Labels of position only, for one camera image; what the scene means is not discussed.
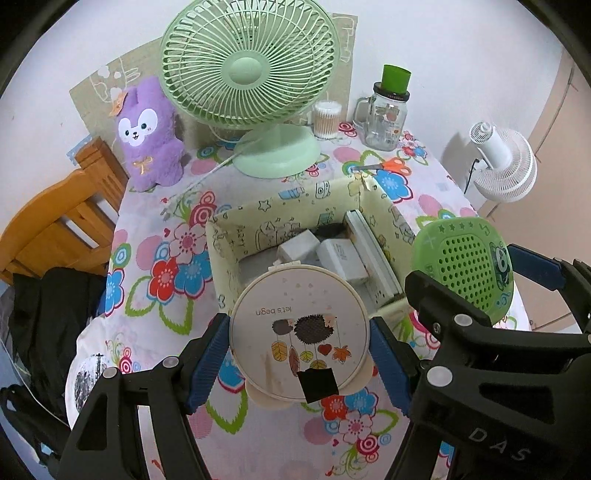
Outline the white power strip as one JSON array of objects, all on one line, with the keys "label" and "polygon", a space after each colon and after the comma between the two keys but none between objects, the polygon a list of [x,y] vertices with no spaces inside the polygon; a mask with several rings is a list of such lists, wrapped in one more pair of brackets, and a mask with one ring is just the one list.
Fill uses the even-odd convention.
[{"label": "white power strip", "polygon": [[381,308],[403,294],[403,288],[370,226],[359,210],[349,210],[344,217],[349,240],[365,266],[365,282],[370,300]]}]

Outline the green perforated panda box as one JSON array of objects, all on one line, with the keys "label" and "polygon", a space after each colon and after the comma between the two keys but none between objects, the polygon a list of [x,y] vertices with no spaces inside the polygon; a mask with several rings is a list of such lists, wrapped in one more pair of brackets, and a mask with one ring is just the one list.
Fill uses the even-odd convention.
[{"label": "green perforated panda box", "polygon": [[506,316],[514,294],[508,246],[481,217],[417,218],[412,269],[421,271],[486,313]]}]

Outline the white 45W charger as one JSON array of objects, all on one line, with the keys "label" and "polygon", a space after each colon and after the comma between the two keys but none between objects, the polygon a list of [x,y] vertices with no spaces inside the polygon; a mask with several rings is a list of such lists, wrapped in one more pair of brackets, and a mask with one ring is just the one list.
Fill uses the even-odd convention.
[{"label": "white 45W charger", "polygon": [[361,285],[369,279],[368,271],[353,242],[349,239],[324,240],[315,253],[322,268],[335,273],[349,284]]}]

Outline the white printed t-shirt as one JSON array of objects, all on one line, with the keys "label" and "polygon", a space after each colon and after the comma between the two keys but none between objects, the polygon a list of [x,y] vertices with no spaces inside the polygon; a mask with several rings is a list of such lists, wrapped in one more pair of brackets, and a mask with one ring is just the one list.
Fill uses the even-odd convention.
[{"label": "white printed t-shirt", "polygon": [[103,371],[111,366],[107,349],[106,318],[90,320],[75,342],[75,355],[70,364],[65,386],[66,416],[70,428]]}]

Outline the white standing fan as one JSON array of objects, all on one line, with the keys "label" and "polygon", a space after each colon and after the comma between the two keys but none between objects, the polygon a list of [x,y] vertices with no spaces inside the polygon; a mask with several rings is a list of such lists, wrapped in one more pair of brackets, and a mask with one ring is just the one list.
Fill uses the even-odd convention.
[{"label": "white standing fan", "polygon": [[494,203],[514,203],[525,198],[537,180],[538,163],[528,140],[518,131],[480,121],[469,131],[480,156],[468,174],[471,186]]}]

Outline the black clothing pile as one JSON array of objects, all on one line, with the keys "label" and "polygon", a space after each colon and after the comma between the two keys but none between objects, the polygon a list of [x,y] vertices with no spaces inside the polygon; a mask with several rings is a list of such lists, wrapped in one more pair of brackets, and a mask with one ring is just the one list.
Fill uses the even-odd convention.
[{"label": "black clothing pile", "polygon": [[65,388],[76,339],[97,312],[104,276],[55,267],[42,278],[13,276],[8,320],[13,349],[30,383],[1,389],[1,409],[43,464],[58,463],[70,428]]}]

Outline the floral tablecloth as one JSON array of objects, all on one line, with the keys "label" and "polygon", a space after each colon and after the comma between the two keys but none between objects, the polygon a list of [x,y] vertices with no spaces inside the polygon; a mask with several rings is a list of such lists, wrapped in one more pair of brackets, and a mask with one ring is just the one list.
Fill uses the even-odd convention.
[{"label": "floral tablecloth", "polygon": [[[378,181],[411,229],[417,218],[469,217],[474,207],[441,163],[412,134],[384,153],[363,145],[353,126],[322,142],[320,159],[280,179],[245,176],[228,163],[231,146],[200,149],[176,185],[145,192],[129,188],[123,198],[106,277],[107,349],[124,373],[153,368],[200,336],[219,311],[205,226],[209,218],[279,195],[293,199],[342,177]],[[412,170],[353,171],[392,158]],[[379,376],[361,391],[283,411],[259,408],[245,379],[226,357],[206,403],[188,419],[215,479],[382,479],[408,426],[391,404]]]}]

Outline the yellow patterned storage box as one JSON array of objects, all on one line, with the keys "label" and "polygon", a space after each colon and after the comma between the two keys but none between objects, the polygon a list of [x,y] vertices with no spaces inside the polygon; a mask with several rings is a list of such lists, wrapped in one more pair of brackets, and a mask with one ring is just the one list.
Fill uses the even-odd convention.
[{"label": "yellow patterned storage box", "polygon": [[227,210],[207,222],[209,260],[221,312],[230,313],[245,289],[239,280],[240,260],[279,246],[305,230],[341,224],[349,210],[363,214],[398,280],[405,281],[412,271],[415,232],[378,181],[348,176],[320,185],[329,190],[325,199],[315,187],[307,187],[296,198],[273,195]]}]

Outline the wooden chair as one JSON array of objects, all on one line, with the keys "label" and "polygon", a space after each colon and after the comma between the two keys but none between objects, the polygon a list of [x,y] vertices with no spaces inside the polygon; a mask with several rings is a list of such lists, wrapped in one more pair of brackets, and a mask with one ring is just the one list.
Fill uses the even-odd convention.
[{"label": "wooden chair", "polygon": [[41,278],[54,267],[104,276],[115,223],[98,195],[120,208],[128,176],[106,142],[96,137],[75,155],[79,168],[31,199],[1,236],[1,280]]}]

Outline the glass mason jar mug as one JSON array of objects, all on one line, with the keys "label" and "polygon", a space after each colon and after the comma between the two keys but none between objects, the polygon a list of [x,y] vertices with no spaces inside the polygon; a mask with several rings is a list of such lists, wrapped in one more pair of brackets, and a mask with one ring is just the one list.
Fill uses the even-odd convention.
[{"label": "glass mason jar mug", "polygon": [[405,68],[386,64],[382,79],[374,83],[373,94],[356,102],[353,125],[368,147],[381,151],[396,149],[408,115],[411,76]]}]

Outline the cotton swab jar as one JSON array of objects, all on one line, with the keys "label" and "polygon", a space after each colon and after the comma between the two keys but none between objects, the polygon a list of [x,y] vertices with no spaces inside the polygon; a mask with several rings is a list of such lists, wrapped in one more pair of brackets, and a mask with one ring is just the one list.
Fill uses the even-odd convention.
[{"label": "cotton swab jar", "polygon": [[315,137],[329,140],[338,136],[342,105],[332,100],[322,100],[312,106],[312,131]]}]

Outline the purple plush toy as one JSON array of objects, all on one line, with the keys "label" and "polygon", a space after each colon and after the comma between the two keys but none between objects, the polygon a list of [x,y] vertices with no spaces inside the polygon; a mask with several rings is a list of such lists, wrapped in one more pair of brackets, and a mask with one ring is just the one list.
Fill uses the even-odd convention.
[{"label": "purple plush toy", "polygon": [[134,190],[168,187],[183,175],[183,142],[176,136],[176,110],[155,76],[122,91],[110,116],[115,120],[124,165]]}]

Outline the green desk fan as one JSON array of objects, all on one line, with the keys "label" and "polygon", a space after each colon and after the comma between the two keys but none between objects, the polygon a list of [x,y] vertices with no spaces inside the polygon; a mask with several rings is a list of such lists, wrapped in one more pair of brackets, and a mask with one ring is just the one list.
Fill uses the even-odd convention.
[{"label": "green desk fan", "polygon": [[335,24],[315,1],[194,1],[160,42],[172,103],[211,128],[242,132],[232,163],[260,179],[297,175],[321,147],[294,118],[329,88]]}]

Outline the orange handled scissors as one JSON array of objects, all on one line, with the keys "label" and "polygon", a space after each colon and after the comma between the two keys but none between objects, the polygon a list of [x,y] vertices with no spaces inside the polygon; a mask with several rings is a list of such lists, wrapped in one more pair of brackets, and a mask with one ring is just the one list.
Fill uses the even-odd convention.
[{"label": "orange handled scissors", "polygon": [[381,162],[375,165],[362,165],[354,166],[353,171],[386,171],[389,173],[396,173],[405,177],[412,175],[412,170],[406,165],[406,163],[399,158],[392,158],[385,162]]}]

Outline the beige patterned wall board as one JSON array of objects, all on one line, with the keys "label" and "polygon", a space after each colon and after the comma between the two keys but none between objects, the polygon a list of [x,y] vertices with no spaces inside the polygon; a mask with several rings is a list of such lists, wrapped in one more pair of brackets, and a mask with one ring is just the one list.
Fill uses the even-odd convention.
[{"label": "beige patterned wall board", "polygon": [[[341,119],[346,120],[358,17],[334,13],[332,21],[339,34],[341,56],[335,65],[329,89],[321,98],[341,104]],[[144,43],[99,66],[70,90],[70,97],[91,136],[102,138],[111,148],[118,146],[114,120],[109,116],[112,104],[122,91],[159,72],[159,46],[158,38]]]}]

